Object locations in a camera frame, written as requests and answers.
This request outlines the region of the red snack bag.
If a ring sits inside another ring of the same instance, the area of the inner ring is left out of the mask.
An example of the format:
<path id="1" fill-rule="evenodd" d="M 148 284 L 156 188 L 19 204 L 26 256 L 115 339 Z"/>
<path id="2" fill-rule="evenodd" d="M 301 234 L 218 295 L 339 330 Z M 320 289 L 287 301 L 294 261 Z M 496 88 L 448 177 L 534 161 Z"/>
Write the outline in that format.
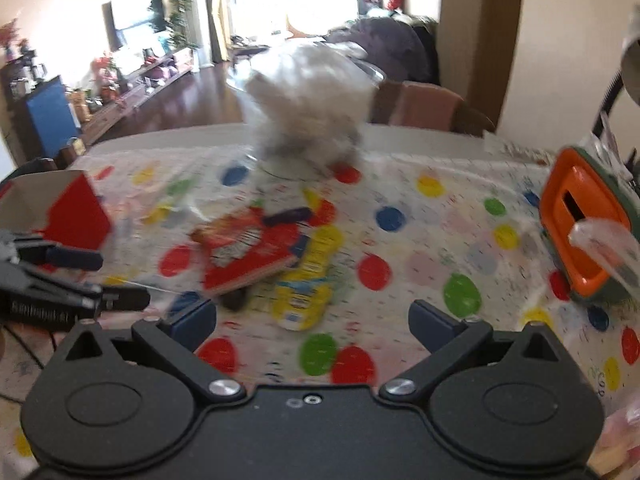
<path id="1" fill-rule="evenodd" d="M 269 278 L 296 263 L 296 223 L 266 226 L 260 209 L 245 207 L 203 222 L 189 234 L 204 257 L 202 286 L 220 296 Z"/>

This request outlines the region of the yellow minion snack pack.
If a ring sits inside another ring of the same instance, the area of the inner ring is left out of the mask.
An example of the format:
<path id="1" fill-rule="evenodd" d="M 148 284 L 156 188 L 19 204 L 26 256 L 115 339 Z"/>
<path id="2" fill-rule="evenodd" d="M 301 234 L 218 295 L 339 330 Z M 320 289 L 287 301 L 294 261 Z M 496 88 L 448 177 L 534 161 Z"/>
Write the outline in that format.
<path id="1" fill-rule="evenodd" d="M 296 265 L 280 276 L 274 289 L 271 313 L 282 328 L 302 332 L 320 322 L 333 296 L 330 266 L 342 245 L 342 232 L 332 224 L 319 226 L 306 237 Z"/>

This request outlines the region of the red cardboard box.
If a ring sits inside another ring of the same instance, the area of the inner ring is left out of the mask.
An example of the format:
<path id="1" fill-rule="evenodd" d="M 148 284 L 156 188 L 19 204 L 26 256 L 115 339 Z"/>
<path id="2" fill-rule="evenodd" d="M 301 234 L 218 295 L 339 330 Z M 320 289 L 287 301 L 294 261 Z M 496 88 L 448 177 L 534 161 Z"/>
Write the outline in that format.
<path id="1" fill-rule="evenodd" d="M 3 229 L 38 233 L 82 249 L 99 249 L 112 228 L 81 170 L 24 174 L 11 180 L 1 189 L 0 214 Z"/>

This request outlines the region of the blue cabinet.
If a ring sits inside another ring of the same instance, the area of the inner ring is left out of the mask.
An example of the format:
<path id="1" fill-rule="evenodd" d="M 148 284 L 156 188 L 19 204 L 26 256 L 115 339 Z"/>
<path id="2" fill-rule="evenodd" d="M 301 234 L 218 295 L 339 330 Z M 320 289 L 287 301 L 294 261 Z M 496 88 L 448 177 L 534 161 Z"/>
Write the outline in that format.
<path id="1" fill-rule="evenodd" d="M 76 138 L 78 127 L 59 76 L 40 84 L 15 107 L 16 131 L 28 160 L 55 158 Z"/>

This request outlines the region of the wooden tv console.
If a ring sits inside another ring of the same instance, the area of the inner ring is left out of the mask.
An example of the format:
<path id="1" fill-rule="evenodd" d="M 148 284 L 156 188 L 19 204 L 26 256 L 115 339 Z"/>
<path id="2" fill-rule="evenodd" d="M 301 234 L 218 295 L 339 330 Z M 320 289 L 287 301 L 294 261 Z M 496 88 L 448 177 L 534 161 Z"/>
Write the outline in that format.
<path id="1" fill-rule="evenodd" d="M 102 106 L 89 113 L 81 124 L 80 138 L 85 146 L 91 146 L 105 136 L 118 122 L 137 113 L 149 99 L 194 71 L 198 58 L 189 47 L 166 53 L 163 56 L 146 50 L 143 64 L 119 80 L 110 80 L 100 93 Z"/>

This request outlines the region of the colourful balloon tablecloth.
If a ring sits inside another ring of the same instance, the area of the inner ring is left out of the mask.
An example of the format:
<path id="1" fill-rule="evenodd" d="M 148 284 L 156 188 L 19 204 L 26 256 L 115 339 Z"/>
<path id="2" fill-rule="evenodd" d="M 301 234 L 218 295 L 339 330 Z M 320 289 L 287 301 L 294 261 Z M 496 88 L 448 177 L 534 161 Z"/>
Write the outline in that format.
<path id="1" fill-rule="evenodd" d="M 142 311 L 68 332 L 1 320 L 1 474 L 7 479 L 597 479 L 639 474 L 634 434 L 604 419 L 639 394 L 639 305 L 583 304 L 542 232 L 552 168 L 362 154 L 319 180 L 273 177 L 245 146 L 89 154 L 111 232 L 97 271 L 34 266 L 77 284 L 137 285 Z M 332 224 L 333 296 L 310 330 L 271 313 L 285 270 L 213 296 L 190 232 L 298 183 L 312 209 L 294 254 Z M 20 262 L 23 266 L 32 266 Z M 216 327 L 195 354 L 247 397 L 208 403 L 141 364 L 131 326 L 199 299 Z M 414 300 L 494 329 L 476 364 L 424 402 L 378 389 L 430 354 Z"/>

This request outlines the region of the white navy small packet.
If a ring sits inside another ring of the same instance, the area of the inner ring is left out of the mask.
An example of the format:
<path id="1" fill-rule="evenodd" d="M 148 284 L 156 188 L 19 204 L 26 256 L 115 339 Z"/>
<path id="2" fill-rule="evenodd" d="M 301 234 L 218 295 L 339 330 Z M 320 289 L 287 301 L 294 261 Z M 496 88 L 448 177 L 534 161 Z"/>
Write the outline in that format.
<path id="1" fill-rule="evenodd" d="M 312 216 L 311 206 L 298 183 L 266 184 L 259 191 L 265 226 L 306 222 Z"/>

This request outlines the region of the orange green tissue box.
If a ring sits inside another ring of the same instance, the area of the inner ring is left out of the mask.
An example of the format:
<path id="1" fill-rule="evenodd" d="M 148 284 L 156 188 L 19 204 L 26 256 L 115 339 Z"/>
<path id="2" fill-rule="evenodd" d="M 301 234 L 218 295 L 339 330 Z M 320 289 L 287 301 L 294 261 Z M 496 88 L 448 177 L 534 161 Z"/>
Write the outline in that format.
<path id="1" fill-rule="evenodd" d="M 583 304 L 616 304 L 630 297 L 620 280 L 627 245 L 639 240 L 639 197 L 585 148 L 559 152 L 541 193 L 542 232 Z"/>

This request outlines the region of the pink cloth on chair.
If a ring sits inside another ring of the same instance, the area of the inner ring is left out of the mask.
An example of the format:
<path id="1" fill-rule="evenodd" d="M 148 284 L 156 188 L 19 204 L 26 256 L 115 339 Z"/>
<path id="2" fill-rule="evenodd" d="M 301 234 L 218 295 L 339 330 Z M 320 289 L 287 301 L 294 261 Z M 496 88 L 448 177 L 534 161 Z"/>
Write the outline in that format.
<path id="1" fill-rule="evenodd" d="M 390 125 L 450 131 L 463 103 L 456 92 L 420 82 L 404 82 L 390 115 Z"/>

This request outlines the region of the television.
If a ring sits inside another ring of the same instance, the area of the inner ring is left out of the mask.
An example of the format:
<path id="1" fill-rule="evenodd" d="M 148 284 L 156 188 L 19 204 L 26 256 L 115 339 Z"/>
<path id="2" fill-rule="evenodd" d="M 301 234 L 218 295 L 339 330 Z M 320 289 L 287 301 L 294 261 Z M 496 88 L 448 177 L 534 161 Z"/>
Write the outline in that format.
<path id="1" fill-rule="evenodd" d="M 152 48 L 166 30 L 164 0 L 108 0 L 102 12 L 112 52 Z"/>

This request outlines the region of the clear plastic container with bags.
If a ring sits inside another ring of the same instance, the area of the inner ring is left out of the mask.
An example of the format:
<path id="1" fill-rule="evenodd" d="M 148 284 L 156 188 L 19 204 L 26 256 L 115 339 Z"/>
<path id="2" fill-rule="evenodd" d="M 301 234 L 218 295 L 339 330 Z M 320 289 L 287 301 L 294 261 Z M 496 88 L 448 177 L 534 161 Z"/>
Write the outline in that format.
<path id="1" fill-rule="evenodd" d="M 319 180 L 352 162 L 386 75 L 358 44 L 288 40 L 229 70 L 259 166 Z"/>

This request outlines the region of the clothes covered chair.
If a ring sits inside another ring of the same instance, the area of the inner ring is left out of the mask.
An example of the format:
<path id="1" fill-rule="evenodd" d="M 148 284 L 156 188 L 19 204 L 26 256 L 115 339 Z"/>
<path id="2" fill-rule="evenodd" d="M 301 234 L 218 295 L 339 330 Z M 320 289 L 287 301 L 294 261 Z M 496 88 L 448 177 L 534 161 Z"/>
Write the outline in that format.
<path id="1" fill-rule="evenodd" d="M 388 80 L 439 86 L 437 25 L 425 16 L 367 16 L 331 30 L 324 39 L 331 44 L 358 44 L 367 52 L 366 61 L 382 70 Z"/>

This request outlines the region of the silver desk lamp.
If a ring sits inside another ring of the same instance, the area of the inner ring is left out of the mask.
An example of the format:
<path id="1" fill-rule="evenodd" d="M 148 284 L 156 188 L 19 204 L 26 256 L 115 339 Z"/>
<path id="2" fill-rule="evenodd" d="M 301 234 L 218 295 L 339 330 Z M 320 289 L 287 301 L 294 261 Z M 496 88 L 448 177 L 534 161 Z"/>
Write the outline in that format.
<path id="1" fill-rule="evenodd" d="M 620 68 L 605 92 L 599 108 L 592 133 L 600 138 L 604 131 L 605 122 L 610 117 L 614 104 L 625 90 L 628 96 L 639 104 L 639 8 L 636 6 L 631 13 L 626 36 L 623 41 Z"/>

